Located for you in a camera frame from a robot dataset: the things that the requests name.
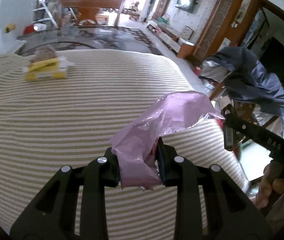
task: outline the crumpled wrapper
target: crumpled wrapper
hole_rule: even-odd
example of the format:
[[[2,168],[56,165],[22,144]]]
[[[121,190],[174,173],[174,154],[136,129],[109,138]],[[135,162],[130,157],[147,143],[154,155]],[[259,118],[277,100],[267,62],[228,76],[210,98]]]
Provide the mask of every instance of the crumpled wrapper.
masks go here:
[[[140,117],[112,136],[122,187],[162,184],[155,154],[160,136],[194,127],[205,119],[225,119],[203,93],[175,92],[159,98]]]

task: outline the white floor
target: white floor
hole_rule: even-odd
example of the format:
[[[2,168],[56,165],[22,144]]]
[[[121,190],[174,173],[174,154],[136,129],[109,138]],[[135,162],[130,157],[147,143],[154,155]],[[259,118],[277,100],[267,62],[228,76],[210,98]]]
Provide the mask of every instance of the white floor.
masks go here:
[[[176,54],[174,54],[172,51],[170,51],[157,37],[155,37],[147,28],[145,23],[137,22],[135,20],[131,21],[129,19],[129,15],[121,14],[119,26],[125,26],[125,27],[131,27],[142,30],[150,39],[150,41],[153,42],[153,44],[157,47],[157,49],[162,53],[163,56],[173,60],[180,68],[181,72],[185,76],[185,78],[188,80],[188,82],[193,87],[194,91],[201,92],[206,94],[207,96],[210,96],[212,93],[211,90],[206,88],[202,81],[198,78],[197,75],[194,74],[194,72],[190,68],[190,63],[188,63],[186,60],[177,58]]]

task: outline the wall-mounted television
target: wall-mounted television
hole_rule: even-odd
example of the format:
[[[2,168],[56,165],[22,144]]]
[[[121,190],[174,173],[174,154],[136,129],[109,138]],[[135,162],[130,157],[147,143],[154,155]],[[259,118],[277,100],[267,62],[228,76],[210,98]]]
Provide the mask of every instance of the wall-mounted television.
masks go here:
[[[193,13],[197,0],[178,0],[175,7],[180,8],[189,13]]]

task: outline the chair backrest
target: chair backrest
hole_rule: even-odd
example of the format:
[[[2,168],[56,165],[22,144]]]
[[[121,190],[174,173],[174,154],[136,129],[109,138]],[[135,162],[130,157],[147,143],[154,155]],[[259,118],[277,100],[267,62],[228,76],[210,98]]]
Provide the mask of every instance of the chair backrest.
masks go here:
[[[125,0],[60,0],[62,8],[111,8],[118,9],[118,16],[114,26],[118,26],[120,14],[123,10]]]

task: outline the striped fabric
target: striped fabric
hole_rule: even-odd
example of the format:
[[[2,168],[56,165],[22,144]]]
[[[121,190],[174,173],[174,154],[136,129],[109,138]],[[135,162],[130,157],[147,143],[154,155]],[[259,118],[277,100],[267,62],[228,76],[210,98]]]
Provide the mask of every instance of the striped fabric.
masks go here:
[[[61,166],[87,165],[158,97],[192,89],[178,66],[163,56],[118,50],[59,55],[76,66],[65,80],[42,82],[24,81],[22,68],[29,58],[0,58],[0,225],[7,232]],[[195,164],[217,163],[240,187],[247,183],[233,153],[223,149],[223,134],[214,120],[163,139]],[[175,209],[174,187],[106,189],[112,240],[172,239]]]

